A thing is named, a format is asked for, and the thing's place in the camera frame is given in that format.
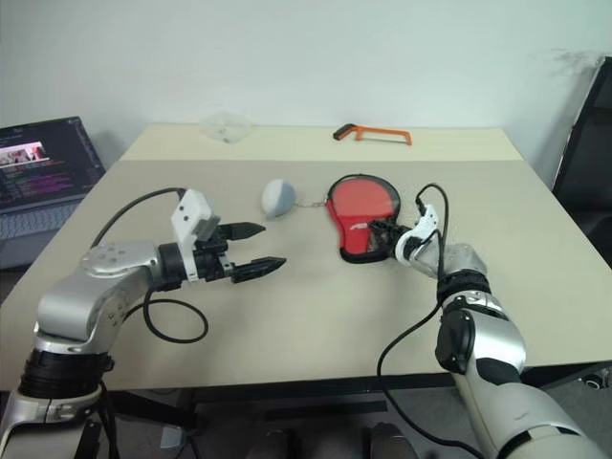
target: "laptop screen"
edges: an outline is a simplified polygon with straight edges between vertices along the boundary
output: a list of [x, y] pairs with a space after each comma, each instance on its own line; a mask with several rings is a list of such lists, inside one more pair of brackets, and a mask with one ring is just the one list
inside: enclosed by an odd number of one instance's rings
[[79, 117], [0, 129], [0, 209], [84, 196], [103, 174]]

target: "laptop keyboard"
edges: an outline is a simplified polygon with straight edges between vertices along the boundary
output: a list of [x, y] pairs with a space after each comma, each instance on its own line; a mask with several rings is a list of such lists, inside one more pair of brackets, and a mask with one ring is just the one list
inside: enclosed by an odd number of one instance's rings
[[59, 230], [77, 208], [78, 203], [39, 208], [30, 212], [0, 216], [0, 239], [27, 236], [37, 232]]

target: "laptop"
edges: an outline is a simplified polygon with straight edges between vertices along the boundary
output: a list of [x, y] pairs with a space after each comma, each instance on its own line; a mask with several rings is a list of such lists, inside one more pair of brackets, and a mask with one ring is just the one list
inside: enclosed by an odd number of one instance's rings
[[79, 117], [0, 128], [0, 269], [30, 265], [103, 174]]

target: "white wall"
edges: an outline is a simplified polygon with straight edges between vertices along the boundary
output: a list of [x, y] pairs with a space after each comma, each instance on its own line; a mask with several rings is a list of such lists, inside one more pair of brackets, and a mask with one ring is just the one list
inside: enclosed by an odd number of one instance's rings
[[612, 52], [609, 0], [0, 2], [0, 124], [81, 115], [107, 164], [152, 121], [228, 108], [265, 124], [502, 126], [550, 183]]

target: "beige tabletop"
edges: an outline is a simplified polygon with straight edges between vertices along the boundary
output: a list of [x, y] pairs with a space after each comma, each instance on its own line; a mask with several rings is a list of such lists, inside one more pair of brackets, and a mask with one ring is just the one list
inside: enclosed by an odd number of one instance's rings
[[[203, 191], [223, 222], [267, 227], [252, 239], [230, 243], [232, 261], [265, 255], [288, 261], [279, 271], [243, 284], [200, 282], [168, 294], [207, 315], [210, 333], [196, 344], [160, 341], [146, 330], [142, 316], [131, 317], [111, 352], [117, 361], [105, 377], [111, 388], [373, 375], [385, 345], [433, 307], [434, 281], [394, 260], [343, 262], [325, 208], [294, 208], [266, 221], [259, 207], [261, 190], [271, 179], [289, 180], [302, 202], [314, 202], [335, 179], [355, 172], [389, 180], [402, 195], [399, 221], [407, 224], [414, 221], [413, 196], [421, 186], [436, 182], [447, 190], [449, 241], [472, 244], [489, 266], [494, 294], [527, 341], [529, 365], [612, 360], [605, 345], [612, 323], [612, 272], [502, 131], [413, 131], [413, 147], [329, 142], [330, 133], [260, 127], [231, 145], [207, 140], [197, 126], [148, 128], [3, 304], [0, 388], [18, 380], [45, 290], [75, 268], [117, 208], [163, 186]], [[442, 211], [435, 193], [427, 199]], [[117, 223], [108, 240], [170, 242], [175, 204], [173, 196], [142, 204]], [[200, 331], [189, 312], [172, 305], [152, 309], [154, 321], [168, 334], [188, 337]], [[436, 334], [433, 320], [396, 348], [385, 372], [441, 372], [433, 354]]]

